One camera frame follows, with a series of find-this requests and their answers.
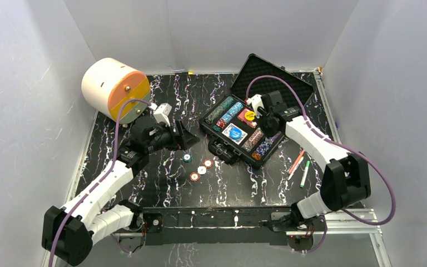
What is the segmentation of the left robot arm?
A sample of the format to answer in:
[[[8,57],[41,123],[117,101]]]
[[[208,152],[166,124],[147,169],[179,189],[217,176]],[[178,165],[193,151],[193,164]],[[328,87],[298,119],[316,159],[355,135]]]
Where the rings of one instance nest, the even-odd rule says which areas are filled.
[[[114,157],[107,167],[78,195],[62,207],[50,207],[43,222],[42,247],[49,251],[48,266],[60,258],[77,266],[92,247],[120,229],[140,231],[147,227],[143,208],[122,200],[112,208],[103,208],[112,196],[131,182],[159,150],[188,150],[199,142],[177,120],[173,126],[164,122],[138,122],[130,136],[115,141]]]

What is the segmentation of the white blue chip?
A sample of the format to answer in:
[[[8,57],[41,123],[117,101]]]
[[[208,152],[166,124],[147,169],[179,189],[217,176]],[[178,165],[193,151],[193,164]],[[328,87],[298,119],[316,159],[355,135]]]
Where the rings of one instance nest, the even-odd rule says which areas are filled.
[[[199,167],[197,168],[197,173],[198,173],[199,175],[204,175],[204,174],[206,174],[206,173],[207,173],[207,168],[206,168],[206,167],[204,167],[204,166],[199,166]]]

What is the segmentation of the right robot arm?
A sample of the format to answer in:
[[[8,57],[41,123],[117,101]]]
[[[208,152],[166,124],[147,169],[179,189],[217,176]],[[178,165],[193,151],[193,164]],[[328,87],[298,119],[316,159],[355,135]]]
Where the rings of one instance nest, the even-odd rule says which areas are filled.
[[[321,169],[320,190],[291,205],[285,217],[298,230],[306,230],[314,217],[338,211],[371,195],[368,163],[356,153],[333,143],[306,115],[303,104],[289,107],[279,91],[247,100],[263,133],[281,132],[299,144]]]

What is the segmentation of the red five chip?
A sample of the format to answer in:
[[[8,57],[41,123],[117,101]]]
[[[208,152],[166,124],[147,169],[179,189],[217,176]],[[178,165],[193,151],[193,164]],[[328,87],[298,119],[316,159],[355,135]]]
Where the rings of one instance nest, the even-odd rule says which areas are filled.
[[[205,168],[209,169],[209,168],[211,168],[214,165],[214,162],[211,159],[206,159],[203,162],[203,165],[204,165]]]
[[[197,173],[197,172],[192,172],[192,173],[190,174],[190,180],[191,180],[192,182],[197,182],[199,179],[200,179],[200,174],[199,174],[199,173]]]

